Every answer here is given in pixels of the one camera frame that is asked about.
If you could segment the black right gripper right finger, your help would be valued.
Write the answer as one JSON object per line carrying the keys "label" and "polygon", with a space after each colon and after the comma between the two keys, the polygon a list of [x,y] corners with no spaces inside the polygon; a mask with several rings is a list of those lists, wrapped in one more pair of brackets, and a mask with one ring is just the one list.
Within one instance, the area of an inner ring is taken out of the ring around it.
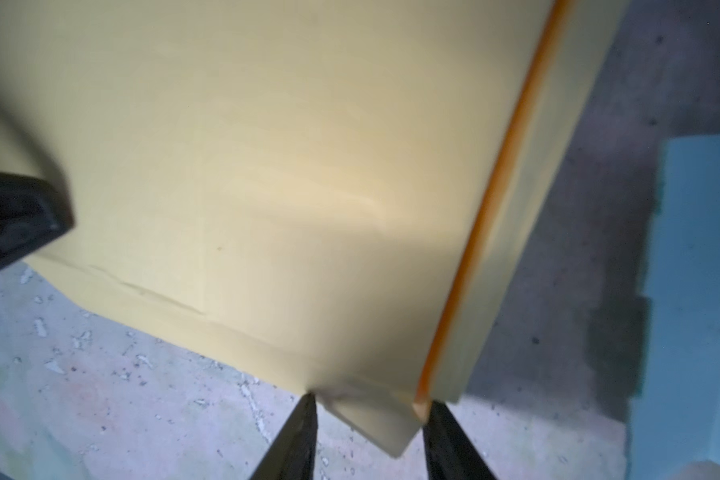
{"label": "black right gripper right finger", "polygon": [[446,404],[432,403],[423,442],[429,480],[497,480]]}

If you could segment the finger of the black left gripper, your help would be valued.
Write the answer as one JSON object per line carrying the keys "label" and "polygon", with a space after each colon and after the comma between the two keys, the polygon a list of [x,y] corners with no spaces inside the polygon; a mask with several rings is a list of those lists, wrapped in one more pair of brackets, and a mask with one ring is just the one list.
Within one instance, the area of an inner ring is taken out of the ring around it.
{"label": "finger of the black left gripper", "polygon": [[0,172],[0,271],[68,233],[68,200],[44,179]]}

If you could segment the light blue paper box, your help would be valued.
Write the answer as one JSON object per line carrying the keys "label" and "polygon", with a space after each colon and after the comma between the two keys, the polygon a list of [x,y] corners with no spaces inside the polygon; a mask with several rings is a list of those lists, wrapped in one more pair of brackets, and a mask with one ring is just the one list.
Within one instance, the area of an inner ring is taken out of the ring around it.
{"label": "light blue paper box", "polygon": [[648,312],[627,475],[720,466],[720,134],[665,144],[640,293]]}

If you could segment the yellow paper box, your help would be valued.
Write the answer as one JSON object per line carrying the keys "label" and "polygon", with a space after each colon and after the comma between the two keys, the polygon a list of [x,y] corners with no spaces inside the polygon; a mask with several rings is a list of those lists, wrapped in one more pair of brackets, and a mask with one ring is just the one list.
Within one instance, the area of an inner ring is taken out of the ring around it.
{"label": "yellow paper box", "polygon": [[393,457],[465,391],[623,1],[0,1],[0,171],[79,306]]}

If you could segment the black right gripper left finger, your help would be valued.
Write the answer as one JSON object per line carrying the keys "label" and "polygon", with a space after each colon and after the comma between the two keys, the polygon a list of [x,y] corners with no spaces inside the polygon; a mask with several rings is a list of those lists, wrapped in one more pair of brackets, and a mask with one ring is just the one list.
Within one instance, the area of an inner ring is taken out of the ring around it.
{"label": "black right gripper left finger", "polygon": [[250,480],[312,480],[318,414],[313,393],[303,395]]}

